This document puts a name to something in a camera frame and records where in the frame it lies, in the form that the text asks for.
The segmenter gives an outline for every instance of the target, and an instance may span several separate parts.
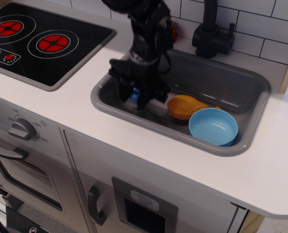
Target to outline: oven door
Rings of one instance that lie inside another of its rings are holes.
[[[0,132],[0,188],[71,229],[87,233],[68,156],[64,154],[67,163]]]

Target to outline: stove control knob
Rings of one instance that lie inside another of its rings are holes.
[[[14,58],[14,56],[12,55],[12,54],[9,54],[9,55],[7,55],[7,56],[5,56],[5,59],[6,59],[6,61],[12,61],[13,60],[13,58]]]
[[[36,136],[37,132],[27,120],[18,118],[12,123],[12,128],[8,133],[14,137],[29,141]]]

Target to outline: black faucet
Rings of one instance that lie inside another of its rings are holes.
[[[215,57],[217,52],[229,54],[235,37],[235,24],[231,23],[228,33],[221,33],[216,24],[218,0],[204,0],[203,23],[196,29],[192,45],[197,47],[196,54],[205,58]]]

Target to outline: white countertop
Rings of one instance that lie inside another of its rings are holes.
[[[53,9],[51,3],[21,2]],[[56,9],[61,14],[66,10]],[[270,218],[288,218],[288,90],[284,95],[278,92],[285,65],[237,52],[215,58],[263,75],[272,88],[251,147],[238,156],[218,157],[97,110],[90,101],[91,90],[108,72],[109,59],[121,58],[130,48],[131,27],[78,10],[68,15],[116,29],[117,35],[56,91],[0,74],[0,98],[189,178],[238,205]],[[191,41],[186,48],[183,40],[175,48],[194,53]]]

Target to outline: cabinet door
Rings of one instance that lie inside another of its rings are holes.
[[[79,133],[65,132],[83,187],[85,199],[98,188],[98,210],[107,220],[96,224],[98,233],[137,233],[122,223],[116,206],[112,177],[133,185],[178,208],[177,233],[236,233],[246,210],[232,205],[200,184]]]

